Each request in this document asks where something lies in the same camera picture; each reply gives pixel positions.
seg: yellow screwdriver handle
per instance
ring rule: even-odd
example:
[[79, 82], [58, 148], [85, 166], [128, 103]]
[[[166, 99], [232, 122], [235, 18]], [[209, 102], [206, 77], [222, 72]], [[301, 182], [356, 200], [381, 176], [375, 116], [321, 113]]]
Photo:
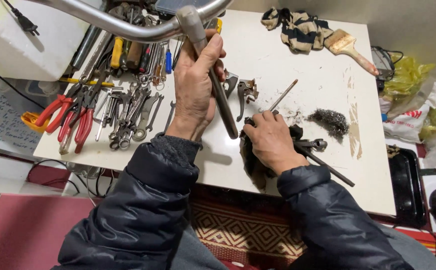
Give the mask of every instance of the yellow screwdriver handle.
[[123, 52], [123, 38], [115, 37], [115, 46], [113, 47], [113, 54], [111, 55], [111, 67], [114, 69], [119, 68], [119, 58]]

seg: black puffer jacket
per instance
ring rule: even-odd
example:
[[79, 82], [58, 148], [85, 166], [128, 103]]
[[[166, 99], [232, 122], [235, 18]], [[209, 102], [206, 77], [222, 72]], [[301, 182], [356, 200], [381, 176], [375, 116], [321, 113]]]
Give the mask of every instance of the black puffer jacket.
[[[198, 179], [198, 147], [162, 134], [140, 145], [113, 192], [66, 235], [53, 269], [166, 269]], [[302, 222], [300, 269], [412, 269], [328, 169], [288, 170], [278, 189]]]

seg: black container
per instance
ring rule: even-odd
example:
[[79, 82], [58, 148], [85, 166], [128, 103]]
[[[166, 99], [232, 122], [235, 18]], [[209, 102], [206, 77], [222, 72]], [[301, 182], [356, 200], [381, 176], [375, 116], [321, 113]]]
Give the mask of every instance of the black container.
[[428, 222], [426, 195], [416, 153], [401, 148], [388, 162], [395, 195], [395, 224], [413, 228], [425, 226]]

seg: rust stain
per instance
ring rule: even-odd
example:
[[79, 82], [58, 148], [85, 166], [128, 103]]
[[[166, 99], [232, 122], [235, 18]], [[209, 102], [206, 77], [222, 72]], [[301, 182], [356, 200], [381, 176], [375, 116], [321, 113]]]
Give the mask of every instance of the rust stain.
[[361, 139], [359, 137], [359, 124], [358, 124], [358, 104], [351, 104], [349, 109], [349, 149], [351, 156], [356, 157], [357, 160], [363, 155], [363, 149], [361, 147]]

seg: white table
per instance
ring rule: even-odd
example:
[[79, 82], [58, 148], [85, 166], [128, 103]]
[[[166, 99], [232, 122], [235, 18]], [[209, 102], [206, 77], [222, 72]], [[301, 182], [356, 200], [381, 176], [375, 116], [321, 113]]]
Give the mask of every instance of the white table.
[[[268, 31], [260, 23], [261, 13], [227, 10], [222, 18], [222, 37], [227, 57], [225, 67], [240, 79], [256, 79], [260, 95], [256, 102], [245, 104], [244, 116], [258, 112], [259, 107], [268, 108], [293, 82], [297, 85], [279, 104], [278, 110], [288, 124], [298, 123], [304, 129], [306, 139], [324, 138], [328, 141], [325, 152], [316, 156], [327, 162], [353, 181], [356, 186], [344, 185], [358, 204], [368, 212], [395, 215], [395, 203], [391, 185], [388, 159], [384, 142], [383, 125], [378, 104], [375, 78], [363, 70], [346, 55], [335, 56], [326, 49], [307, 54], [293, 54], [281, 42], [280, 27]], [[355, 36], [356, 49], [367, 59], [371, 59], [370, 41], [365, 24], [329, 21], [332, 29], [342, 28]], [[176, 41], [170, 49], [174, 52]], [[113, 80], [115, 85], [128, 88], [130, 77]], [[173, 76], [168, 76], [160, 94], [165, 96], [158, 111], [153, 132], [143, 142], [149, 142], [157, 132], [164, 129], [174, 101]], [[239, 114], [237, 92], [231, 94], [229, 104], [233, 115]], [[352, 123], [349, 139], [342, 143], [329, 137], [326, 130], [313, 122], [304, 120], [315, 109], [332, 109], [343, 113], [348, 120], [354, 114], [358, 120]], [[300, 117], [294, 117], [299, 111]], [[237, 123], [238, 129], [243, 120]], [[57, 134], [43, 135], [35, 156], [65, 160], [123, 170], [130, 160], [138, 143], [132, 143], [126, 151], [110, 151], [107, 135], [111, 128], [102, 132], [99, 142], [95, 142], [98, 125], [94, 125], [82, 152], [74, 154], [74, 144], [70, 154], [58, 153]], [[279, 195], [276, 179], [269, 180], [265, 190], [256, 188], [243, 169], [243, 159], [239, 153], [239, 139], [232, 140], [225, 131], [221, 118], [216, 114], [203, 135], [203, 151], [199, 152], [195, 163], [201, 173], [198, 182], [208, 185], [244, 190], [254, 193]], [[338, 183], [342, 182], [332, 176]]]

